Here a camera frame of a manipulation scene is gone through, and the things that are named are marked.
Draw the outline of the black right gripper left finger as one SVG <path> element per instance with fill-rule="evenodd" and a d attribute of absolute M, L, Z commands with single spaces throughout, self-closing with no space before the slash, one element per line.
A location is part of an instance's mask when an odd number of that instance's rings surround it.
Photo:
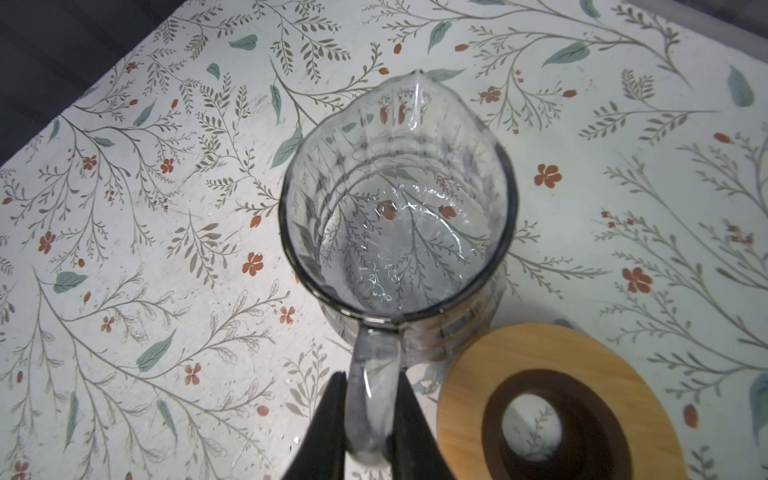
<path fill-rule="evenodd" d="M 341 480 L 345 470 L 344 412 L 347 378 L 334 373 L 283 479 Z"/>

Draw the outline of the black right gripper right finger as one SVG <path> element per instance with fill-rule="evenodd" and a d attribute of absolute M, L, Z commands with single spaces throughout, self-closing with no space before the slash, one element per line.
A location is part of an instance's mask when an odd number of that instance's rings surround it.
<path fill-rule="evenodd" d="M 392 433 L 388 440 L 395 480 L 454 480 L 404 371 L 399 372 Z"/>

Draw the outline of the grey glass carafe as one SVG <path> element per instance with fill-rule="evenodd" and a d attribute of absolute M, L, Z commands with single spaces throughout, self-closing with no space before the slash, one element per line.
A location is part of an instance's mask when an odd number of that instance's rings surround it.
<path fill-rule="evenodd" d="M 281 243 L 353 349 L 344 432 L 356 460 L 388 461 L 402 371 L 487 330 L 518 207 L 505 148 L 435 72 L 385 81 L 300 142 Z"/>

